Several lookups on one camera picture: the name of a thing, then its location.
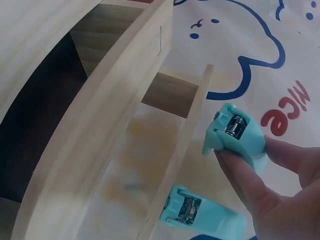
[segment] wooden panel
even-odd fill
[[[142,103],[187,118],[198,85],[158,72]]]
[[[70,33],[87,76],[95,69],[92,63],[99,64],[147,6],[127,0],[105,0],[72,28]]]
[[[32,175],[12,240],[72,240],[137,106],[168,54],[171,0],[119,38],[63,116]]]
[[[136,238],[137,240],[149,240],[156,227],[159,216],[164,208],[170,190],[183,163],[197,120],[201,116],[202,108],[212,80],[213,70],[214,67],[212,65],[208,65],[204,72],[203,80],[196,92],[190,112],[181,131],[181,135],[175,145],[175,149],[165,170],[162,182],[154,196],[143,226]]]
[[[100,1],[0,1],[0,123],[47,54]]]

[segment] wood grain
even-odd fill
[[[198,85],[158,72],[142,103],[187,118]]]
[[[156,227],[169,192],[183,163],[184,156],[196,127],[197,120],[201,116],[206,95],[212,81],[213,70],[214,66],[212,65],[208,65],[205,69],[203,80],[201,81],[201,84],[195,94],[190,112],[184,123],[181,135],[177,140],[175,149],[165,170],[162,182],[160,183],[160,186],[154,196],[143,226],[136,237],[137,240],[149,240]]]
[[[0,123],[43,59],[100,1],[0,1]]]
[[[76,237],[117,143],[170,50],[172,11],[170,0],[153,2],[94,69],[41,156],[12,240]]]

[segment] mint green clamp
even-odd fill
[[[222,240],[243,240],[247,226],[244,216],[178,185],[172,187],[160,220]]]
[[[208,155],[211,149],[230,150],[261,174],[268,162],[265,145],[258,124],[235,105],[225,103],[206,130],[202,154]],[[176,185],[171,189],[160,220],[221,240],[243,240],[247,225],[244,216]]]
[[[230,150],[260,175],[268,162],[265,147],[265,138],[258,124],[235,105],[225,103],[206,130],[202,154],[208,155],[211,149]]]

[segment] hand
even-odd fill
[[[269,158],[298,174],[302,190],[295,196],[282,196],[268,188],[241,157],[215,151],[223,172],[252,215],[258,239],[320,240],[320,147],[265,140]]]

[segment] red text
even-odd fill
[[[289,105],[291,111],[285,114],[281,110],[271,109],[267,111],[261,118],[261,126],[266,127],[269,122],[271,122],[270,130],[272,134],[277,137],[282,136],[287,131],[288,119],[297,119],[300,116],[300,108],[306,112],[306,101],[310,102],[310,97],[304,86],[299,81],[295,82],[297,84],[297,87],[293,86],[294,91],[290,88],[287,89],[293,99],[288,96],[284,96],[278,103],[278,106],[281,109],[284,109],[287,105]]]

